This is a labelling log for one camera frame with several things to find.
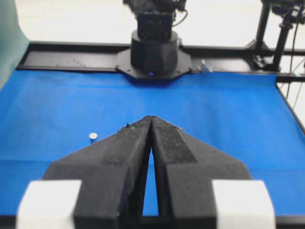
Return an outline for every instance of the white wall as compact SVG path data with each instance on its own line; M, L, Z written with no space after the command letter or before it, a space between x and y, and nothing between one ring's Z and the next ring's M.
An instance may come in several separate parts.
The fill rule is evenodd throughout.
M15 0L20 26L31 41L129 43L136 20L122 0ZM189 17L175 30L187 45L243 46L256 34L260 0L188 0ZM265 42L275 47L281 18L270 15ZM293 31L287 48L292 47ZM296 48L305 49L305 26L299 26ZM296 57L296 66L302 57ZM290 58L282 60L289 71ZM303 65L296 71L304 72ZM291 86L293 105L299 83ZM305 85L296 112L305 124Z

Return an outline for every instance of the metal bolt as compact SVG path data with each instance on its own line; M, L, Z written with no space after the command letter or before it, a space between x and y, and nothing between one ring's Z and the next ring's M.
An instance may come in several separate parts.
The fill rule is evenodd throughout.
M97 141L97 133L89 134L89 138L90 138L91 144L95 143Z

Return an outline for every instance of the blue table surface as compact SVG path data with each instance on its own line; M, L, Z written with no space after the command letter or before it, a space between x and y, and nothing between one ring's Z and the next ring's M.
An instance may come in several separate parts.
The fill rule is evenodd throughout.
M305 214L305 136L275 75L188 74L132 83L119 73L15 71L0 91L0 215L14 215L48 165L126 123L157 115L242 160L277 215ZM157 215L153 157L144 215Z

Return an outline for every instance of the octagonal mounting plate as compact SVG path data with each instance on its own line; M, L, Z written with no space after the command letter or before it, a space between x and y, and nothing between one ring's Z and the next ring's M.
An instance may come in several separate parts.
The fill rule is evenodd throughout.
M135 78L143 80L172 80L192 70L190 55L178 50L178 63L174 70L166 74L145 73L131 64L131 50L118 53L116 69Z

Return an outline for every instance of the black foam pad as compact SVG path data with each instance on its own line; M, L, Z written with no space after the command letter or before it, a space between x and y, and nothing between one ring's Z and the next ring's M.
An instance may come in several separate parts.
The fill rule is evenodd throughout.
M212 179L251 179L244 163L155 116L152 133L159 213L179 227L207 219L215 225Z
M150 125L147 116L50 165L44 179L82 180L74 212L76 227L95 221L97 227L117 228L120 214L142 213Z

